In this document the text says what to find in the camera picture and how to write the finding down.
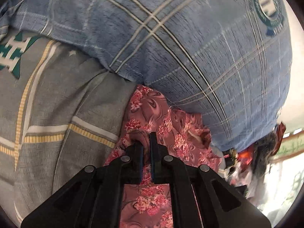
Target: red floral cloth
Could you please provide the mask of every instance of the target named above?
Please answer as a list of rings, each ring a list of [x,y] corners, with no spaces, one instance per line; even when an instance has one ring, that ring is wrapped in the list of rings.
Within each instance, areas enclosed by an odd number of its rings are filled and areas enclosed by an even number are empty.
[[[188,114],[169,108],[158,91],[138,85],[126,108],[121,137],[105,165],[124,154],[132,141],[144,146],[144,168],[140,185],[125,185],[120,228],[173,227],[168,184],[151,182],[149,133],[156,131],[158,143],[170,155],[186,164],[209,165],[217,172],[221,158],[209,147],[210,130],[202,124],[201,114]]]

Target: yellow stripe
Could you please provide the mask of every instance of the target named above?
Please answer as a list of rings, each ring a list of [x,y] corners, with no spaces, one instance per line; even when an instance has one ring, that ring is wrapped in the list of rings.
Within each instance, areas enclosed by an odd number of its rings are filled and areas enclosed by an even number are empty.
[[[107,140],[105,138],[102,138],[102,137],[99,137],[97,135],[94,135],[94,134],[92,134],[92,133],[90,133],[88,131],[85,131],[82,128],[79,128],[79,127],[77,127],[74,124],[70,123],[68,129],[70,129],[70,130],[74,131],[75,133],[80,134],[80,135],[82,135],[84,137],[87,137],[87,138],[89,138],[89,139],[91,139],[93,141],[105,144],[105,145],[107,145],[110,148],[114,148],[114,146],[115,146],[115,143],[113,143],[113,142],[111,142],[111,141],[109,141],[109,140]]]
[[[13,149],[10,149],[10,148],[7,148],[7,147],[4,147],[0,144],[0,152],[2,153],[5,153],[9,156],[14,156],[14,150]]]
[[[29,86],[31,85],[33,77],[36,74],[37,70],[39,69],[39,67],[42,65],[45,58],[47,57],[49,49],[54,42],[55,42],[54,40],[50,40],[48,42],[48,44],[46,45],[46,47],[44,49],[44,52],[42,54],[42,57],[41,57],[39,63],[37,64],[36,68],[34,69],[31,77],[29,78],[29,80],[28,80],[28,82],[25,86],[25,89],[23,91],[22,97],[21,97],[19,110],[18,110],[18,116],[17,116],[15,148],[14,148],[15,170],[16,170],[17,163],[18,163],[18,158],[19,158],[19,141],[20,141],[20,134],[21,134],[22,117],[23,117],[23,110],[24,110],[25,101],[26,101],[27,94],[28,94],[28,91],[29,91]]]
[[[44,135],[44,136],[29,135],[24,137],[23,143],[44,143],[44,142],[62,141],[63,138],[64,138],[64,134]]]

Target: brown object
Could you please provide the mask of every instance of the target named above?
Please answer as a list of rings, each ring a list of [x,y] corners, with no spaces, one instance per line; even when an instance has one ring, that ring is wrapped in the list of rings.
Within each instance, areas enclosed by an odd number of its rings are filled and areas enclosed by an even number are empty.
[[[273,150],[271,156],[276,155],[277,152],[279,151],[285,131],[286,131],[286,126],[281,122],[280,125],[278,125],[278,127],[277,127],[277,131],[276,131],[277,143],[276,143],[275,149]]]

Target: gray fabric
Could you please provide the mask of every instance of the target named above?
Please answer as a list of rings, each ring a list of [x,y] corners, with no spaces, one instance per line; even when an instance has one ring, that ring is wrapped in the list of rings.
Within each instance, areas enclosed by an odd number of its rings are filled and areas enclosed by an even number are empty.
[[[18,47],[10,52],[16,45],[27,45],[25,52]],[[13,187],[13,195],[0,192],[10,195],[0,201],[11,201],[4,206],[20,222],[81,168],[104,164],[135,84],[73,46],[35,33],[11,30],[0,50],[5,83],[0,88],[0,186]],[[20,59],[10,69],[16,56]],[[18,113],[20,145],[15,145]]]
[[[282,0],[8,0],[1,12],[0,35],[11,25],[75,45],[202,113],[223,151],[271,132],[288,93]]]

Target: crossed stripe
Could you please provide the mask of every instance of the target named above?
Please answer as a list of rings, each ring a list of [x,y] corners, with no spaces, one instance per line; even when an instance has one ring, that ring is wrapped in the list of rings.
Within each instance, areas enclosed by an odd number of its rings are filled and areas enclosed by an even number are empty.
[[[128,9],[126,9],[124,6],[122,6],[121,4],[119,4],[118,2],[116,2],[115,0],[108,0],[111,3],[113,3],[114,5],[116,5],[117,7],[119,7],[120,9],[122,9],[123,11],[125,11],[129,16],[131,16],[136,22],[139,23],[139,27],[137,28],[137,30],[135,31],[135,33],[133,34],[133,36],[129,39],[129,41],[124,45],[124,47],[121,48],[121,50],[117,53],[117,55],[113,58],[111,64],[109,65],[109,67],[112,67],[114,65],[114,63],[116,61],[120,62],[120,65],[118,66],[118,68],[115,70],[115,73],[117,73],[121,67],[138,51],[138,49],[151,37],[153,36],[164,48],[166,51],[168,51],[171,56],[177,61],[177,63],[180,65],[180,67],[188,74],[188,76],[190,77],[190,79],[195,83],[195,85],[200,89],[200,91],[206,96],[207,100],[209,101],[209,103],[211,104],[212,108],[214,109],[214,111],[216,112],[218,118],[220,119],[220,121],[222,121],[222,118],[218,112],[218,110],[215,108],[214,104],[212,103],[212,101],[210,100],[210,98],[205,94],[203,88],[200,86],[200,84],[197,82],[197,80],[194,78],[194,76],[189,72],[189,70],[185,67],[185,65],[181,62],[181,60],[176,56],[176,54],[155,34],[156,31],[159,28],[162,28],[167,34],[168,36],[178,45],[178,47],[180,48],[180,50],[185,54],[185,56],[188,58],[188,60],[191,62],[191,64],[193,65],[193,67],[196,69],[196,71],[199,73],[200,77],[205,81],[205,83],[207,84],[208,88],[211,90],[213,96],[215,97],[224,117],[225,117],[225,121],[226,124],[228,126],[228,131],[230,132],[230,136],[226,131],[226,136],[227,138],[232,136],[232,132],[231,132],[231,128],[230,128],[230,124],[227,120],[227,116],[225,114],[224,108],[221,105],[221,102],[219,101],[217,95],[214,93],[214,91],[212,90],[208,80],[206,79],[206,77],[204,76],[204,74],[201,72],[201,70],[199,69],[199,67],[197,66],[197,64],[194,62],[194,60],[192,59],[192,57],[189,55],[189,53],[186,51],[186,49],[182,46],[182,44],[177,40],[177,38],[166,28],[166,26],[164,26],[164,23],[169,20],[175,13],[177,13],[178,11],[180,11],[181,9],[183,9],[185,6],[187,6],[189,3],[191,3],[194,0],[184,0],[181,4],[179,4],[175,9],[173,9],[167,16],[165,16],[161,21],[159,21],[156,17],[156,15],[158,13],[160,13],[169,3],[171,3],[173,0],[166,0],[165,2],[163,2],[158,8],[156,8],[154,10],[153,13],[151,13],[147,8],[145,8],[145,6],[143,6],[138,0],[131,0],[133,1],[141,10],[143,10],[145,13],[147,13],[148,18],[145,19],[144,21],[141,21],[138,17],[136,17],[132,12],[130,12]],[[151,21],[151,20],[156,21],[157,25],[153,28],[150,29],[147,24]],[[140,31],[145,28],[149,34],[140,42],[138,43],[138,45],[135,47],[135,49],[133,50],[133,52],[127,56],[123,61],[119,61],[118,58],[121,56],[121,54],[125,51],[125,49],[134,41],[134,39],[136,38],[136,36],[140,33]]]

